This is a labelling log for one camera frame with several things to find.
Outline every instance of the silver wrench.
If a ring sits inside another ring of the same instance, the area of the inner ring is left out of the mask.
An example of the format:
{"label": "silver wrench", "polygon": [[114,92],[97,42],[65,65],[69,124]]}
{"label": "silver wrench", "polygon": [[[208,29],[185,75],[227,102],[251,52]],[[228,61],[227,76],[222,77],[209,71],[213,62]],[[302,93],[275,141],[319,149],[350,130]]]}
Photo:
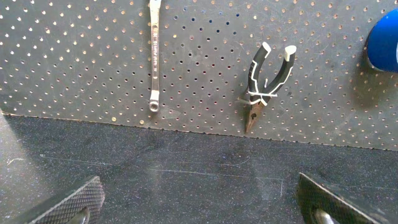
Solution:
{"label": "silver wrench", "polygon": [[159,10],[162,0],[150,0],[150,32],[152,36],[152,90],[149,109],[159,111]]}

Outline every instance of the speckled black surface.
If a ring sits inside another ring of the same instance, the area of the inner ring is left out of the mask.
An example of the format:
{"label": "speckled black surface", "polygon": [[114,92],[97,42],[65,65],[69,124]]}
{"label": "speckled black surface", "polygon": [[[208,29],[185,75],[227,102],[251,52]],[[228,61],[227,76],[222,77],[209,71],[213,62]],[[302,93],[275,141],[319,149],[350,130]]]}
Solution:
{"label": "speckled black surface", "polygon": [[100,223],[303,223],[299,172],[398,212],[398,152],[0,117],[0,223],[101,177]]}

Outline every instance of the gray perforated board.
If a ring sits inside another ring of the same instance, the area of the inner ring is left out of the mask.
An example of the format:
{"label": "gray perforated board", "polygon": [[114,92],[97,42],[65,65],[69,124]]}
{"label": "gray perforated board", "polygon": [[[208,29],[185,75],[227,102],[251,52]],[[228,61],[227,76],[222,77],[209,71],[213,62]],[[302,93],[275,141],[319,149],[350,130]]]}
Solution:
{"label": "gray perforated board", "polygon": [[[3,112],[398,149],[396,77],[363,59],[369,31],[397,1],[163,0],[157,114],[148,109],[148,3],[3,1]],[[237,99],[262,41],[273,48],[263,80],[279,70],[284,47],[298,51],[279,96],[244,134]]]}

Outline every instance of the blue cup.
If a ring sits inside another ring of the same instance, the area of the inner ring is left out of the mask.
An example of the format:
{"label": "blue cup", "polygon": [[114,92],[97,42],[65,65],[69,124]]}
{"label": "blue cup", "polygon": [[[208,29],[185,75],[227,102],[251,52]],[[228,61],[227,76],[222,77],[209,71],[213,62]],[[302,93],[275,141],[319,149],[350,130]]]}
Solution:
{"label": "blue cup", "polygon": [[373,27],[368,37],[368,59],[379,70],[398,73],[398,9]]}

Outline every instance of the black pliers handle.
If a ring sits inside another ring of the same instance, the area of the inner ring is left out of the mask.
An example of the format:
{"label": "black pliers handle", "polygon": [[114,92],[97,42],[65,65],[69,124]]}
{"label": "black pliers handle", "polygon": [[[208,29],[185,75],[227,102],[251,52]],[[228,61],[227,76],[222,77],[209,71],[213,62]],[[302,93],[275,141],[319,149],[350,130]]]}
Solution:
{"label": "black pliers handle", "polygon": [[246,123],[246,132],[248,132],[257,121],[262,108],[267,106],[271,97],[277,96],[276,93],[282,88],[282,85],[286,83],[293,68],[296,50],[297,48],[294,45],[285,48],[284,61],[279,73],[269,85],[267,85],[268,79],[266,79],[263,88],[259,86],[259,73],[262,64],[271,52],[271,48],[266,42],[263,42],[260,49],[257,51],[250,65],[248,76],[248,93],[250,94],[249,103],[251,105],[251,110]]}

